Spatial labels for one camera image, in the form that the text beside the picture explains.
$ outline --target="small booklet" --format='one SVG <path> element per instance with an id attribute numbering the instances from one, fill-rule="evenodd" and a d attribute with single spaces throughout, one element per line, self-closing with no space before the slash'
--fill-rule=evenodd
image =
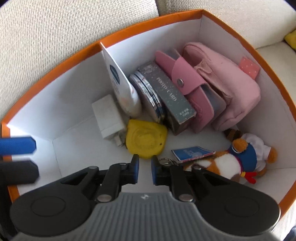
<path id="1" fill-rule="evenodd" d="M 175 149 L 172 150 L 172 153 L 177 158 L 178 163 L 184 163 L 214 155 L 215 151 L 206 150 L 199 146 L 193 146 L 189 148 Z"/>

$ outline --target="yellow pillow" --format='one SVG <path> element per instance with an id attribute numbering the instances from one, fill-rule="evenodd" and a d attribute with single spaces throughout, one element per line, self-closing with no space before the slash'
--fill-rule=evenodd
<path id="1" fill-rule="evenodd" d="M 296 30 L 285 36 L 287 43 L 296 50 Z"/>

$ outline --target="card holder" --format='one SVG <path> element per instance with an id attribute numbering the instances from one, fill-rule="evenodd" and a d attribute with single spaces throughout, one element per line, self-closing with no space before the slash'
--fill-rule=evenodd
<path id="1" fill-rule="evenodd" d="M 177 51 L 168 54 L 157 51 L 155 62 L 196 110 L 197 115 L 191 122 L 195 132 L 201 131 L 224 111 L 225 101 Z"/>

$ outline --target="pink fabric pouch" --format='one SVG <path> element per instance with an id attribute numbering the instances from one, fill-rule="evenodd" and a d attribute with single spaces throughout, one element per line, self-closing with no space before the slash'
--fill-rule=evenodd
<path id="1" fill-rule="evenodd" d="M 188 43 L 183 58 L 225 100 L 226 109 L 213 122 L 217 131 L 233 127 L 260 101 L 258 84 L 234 62 L 201 43 Z"/>
<path id="2" fill-rule="evenodd" d="M 208 85 L 190 64 L 177 52 L 168 54 L 157 51 L 155 62 L 188 99 L 197 115 L 191 122 L 195 132 L 199 132 L 226 108 L 225 101 Z"/>

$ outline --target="couch cushion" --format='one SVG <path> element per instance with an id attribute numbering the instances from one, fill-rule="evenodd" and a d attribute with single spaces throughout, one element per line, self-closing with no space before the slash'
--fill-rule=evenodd
<path id="1" fill-rule="evenodd" d="M 296 103 L 296 52 L 286 42 L 259 48 L 257 51 L 277 74 Z"/>
<path id="2" fill-rule="evenodd" d="M 288 235 L 291 228 L 296 224 L 296 203 L 294 202 L 286 214 L 280 219 L 280 221 L 276 224 L 272 233 L 279 239 L 284 240 L 284 238 Z"/>
<path id="3" fill-rule="evenodd" d="M 0 120 L 32 84 L 90 43 L 158 16 L 154 0 L 10 0 L 0 8 Z"/>
<path id="4" fill-rule="evenodd" d="M 242 35 L 254 48 L 280 42 L 296 28 L 296 11 L 284 0 L 156 0 L 160 15 L 205 9 Z"/>

